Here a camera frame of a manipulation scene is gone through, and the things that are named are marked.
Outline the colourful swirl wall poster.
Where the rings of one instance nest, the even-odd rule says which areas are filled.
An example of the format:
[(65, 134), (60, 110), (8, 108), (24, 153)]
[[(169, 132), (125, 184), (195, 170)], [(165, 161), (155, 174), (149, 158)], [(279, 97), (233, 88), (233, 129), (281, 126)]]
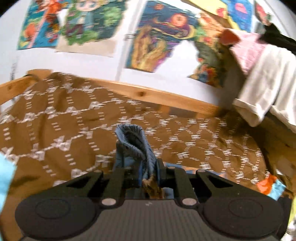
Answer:
[(180, 42), (194, 39), (197, 26), (195, 13), (161, 1), (147, 1), (133, 36), (126, 68), (155, 72)]

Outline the pink checked cloth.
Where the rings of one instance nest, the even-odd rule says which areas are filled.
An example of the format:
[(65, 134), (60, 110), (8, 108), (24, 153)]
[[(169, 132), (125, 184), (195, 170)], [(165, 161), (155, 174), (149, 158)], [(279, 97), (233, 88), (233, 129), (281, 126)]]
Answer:
[(226, 28), (219, 36), (219, 42), (229, 47), (242, 73), (247, 76), (260, 57), (267, 43), (260, 40), (260, 34)]

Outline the white wall pipe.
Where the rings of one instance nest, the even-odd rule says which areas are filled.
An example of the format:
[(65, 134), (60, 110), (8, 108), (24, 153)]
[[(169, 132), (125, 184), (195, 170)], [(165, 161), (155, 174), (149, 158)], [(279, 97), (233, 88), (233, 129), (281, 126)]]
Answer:
[(133, 19), (130, 22), (130, 26), (128, 28), (128, 32), (125, 34), (123, 47), (121, 51), (120, 60), (118, 63), (118, 70), (115, 76), (115, 81), (119, 81), (121, 77), (121, 73), (125, 68), (126, 61), (128, 60), (130, 47), (133, 43), (133, 39), (136, 36), (137, 26), (140, 22), (140, 18), (144, 11), (144, 7), (147, 1), (137, 1), (137, 7), (135, 8), (135, 13), (133, 15)]

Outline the anime characters wall poster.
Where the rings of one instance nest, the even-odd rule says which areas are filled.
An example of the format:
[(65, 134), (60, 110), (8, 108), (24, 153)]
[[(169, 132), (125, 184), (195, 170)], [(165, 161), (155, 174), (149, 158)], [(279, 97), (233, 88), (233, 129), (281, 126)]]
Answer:
[(126, 9), (126, 1), (31, 1), (17, 49), (112, 57)]

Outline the brown PF patterned blanket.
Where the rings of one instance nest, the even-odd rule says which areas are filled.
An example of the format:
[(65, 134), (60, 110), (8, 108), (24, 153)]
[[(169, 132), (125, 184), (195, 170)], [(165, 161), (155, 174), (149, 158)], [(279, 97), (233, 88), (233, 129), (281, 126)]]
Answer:
[(1, 211), (1, 239), (19, 240), (14, 212), (27, 196), (115, 163), (115, 129), (142, 127), (157, 158), (222, 173), (264, 194), (284, 183), (259, 146), (262, 135), (235, 112), (195, 112), (134, 100), (65, 73), (51, 73), (1, 112), (1, 153), (16, 171)]

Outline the white hanging cloth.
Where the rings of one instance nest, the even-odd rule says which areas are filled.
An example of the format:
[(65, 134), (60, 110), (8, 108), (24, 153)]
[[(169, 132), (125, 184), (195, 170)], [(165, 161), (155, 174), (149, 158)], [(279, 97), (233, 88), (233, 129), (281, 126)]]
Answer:
[(251, 127), (262, 123), (271, 112), (295, 132), (295, 55), (267, 45), (233, 105)]

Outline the blue car print pants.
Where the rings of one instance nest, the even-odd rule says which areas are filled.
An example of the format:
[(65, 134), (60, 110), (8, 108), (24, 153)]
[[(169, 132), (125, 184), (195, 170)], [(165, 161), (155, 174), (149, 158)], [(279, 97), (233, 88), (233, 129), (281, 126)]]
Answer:
[(145, 131), (135, 124), (120, 124), (115, 129), (117, 136), (115, 163), (116, 167), (135, 167), (142, 177), (142, 197), (152, 199), (157, 190), (155, 156)]

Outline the flower fish wall poster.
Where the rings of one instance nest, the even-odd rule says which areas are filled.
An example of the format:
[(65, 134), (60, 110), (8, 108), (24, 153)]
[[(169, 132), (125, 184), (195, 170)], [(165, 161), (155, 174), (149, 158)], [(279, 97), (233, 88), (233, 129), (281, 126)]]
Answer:
[(227, 48), (220, 43), (224, 30), (226, 28), (216, 18), (200, 12), (194, 37), (199, 65), (190, 78), (216, 88), (224, 86), (231, 58)]

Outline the yellow blue wall poster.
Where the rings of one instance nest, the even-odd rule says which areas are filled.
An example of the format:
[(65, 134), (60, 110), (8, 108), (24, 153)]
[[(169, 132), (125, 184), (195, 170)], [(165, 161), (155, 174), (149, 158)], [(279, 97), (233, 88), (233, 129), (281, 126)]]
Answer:
[(248, 0), (192, 0), (198, 8), (228, 21), (231, 28), (251, 32), (253, 4)]

